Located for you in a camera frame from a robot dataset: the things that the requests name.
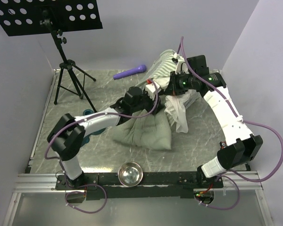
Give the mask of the grey checked cushion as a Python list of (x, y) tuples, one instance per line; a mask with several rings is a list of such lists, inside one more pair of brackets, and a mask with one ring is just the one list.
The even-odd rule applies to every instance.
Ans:
[(152, 150), (170, 150), (172, 132), (164, 110), (157, 114), (143, 115), (146, 111), (138, 111), (127, 122), (111, 128), (112, 140), (124, 145), (134, 145)]

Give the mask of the stainless steel bowl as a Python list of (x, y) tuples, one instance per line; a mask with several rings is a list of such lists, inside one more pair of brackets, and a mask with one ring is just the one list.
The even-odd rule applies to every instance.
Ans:
[(118, 179), (126, 187), (137, 186), (143, 178), (143, 170), (136, 162), (126, 162), (118, 170)]

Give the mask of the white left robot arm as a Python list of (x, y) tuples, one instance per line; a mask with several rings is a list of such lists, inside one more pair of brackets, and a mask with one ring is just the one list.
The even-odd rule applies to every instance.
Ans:
[(152, 82), (141, 89), (130, 87), (124, 97), (119, 98), (109, 108), (85, 116), (74, 117), (64, 114), (47, 137), (47, 150), (53, 150), (66, 183), (72, 189), (79, 189), (85, 183), (84, 172), (78, 161), (78, 152), (92, 134), (108, 127), (119, 126), (130, 119), (134, 113), (146, 111), (145, 116), (156, 114), (159, 109), (161, 87)]

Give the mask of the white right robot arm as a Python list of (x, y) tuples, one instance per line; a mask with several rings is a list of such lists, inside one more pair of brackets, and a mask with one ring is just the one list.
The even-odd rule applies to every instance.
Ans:
[(200, 187), (205, 188), (218, 174), (253, 160), (263, 140), (260, 135), (253, 135), (243, 123), (222, 75), (218, 72), (210, 73), (204, 55), (184, 60), (174, 53), (172, 61), (176, 69), (170, 73), (169, 84), (164, 89), (165, 95), (179, 96), (192, 89), (199, 92), (214, 112), (225, 136), (225, 145), (216, 157), (198, 167), (196, 181)]

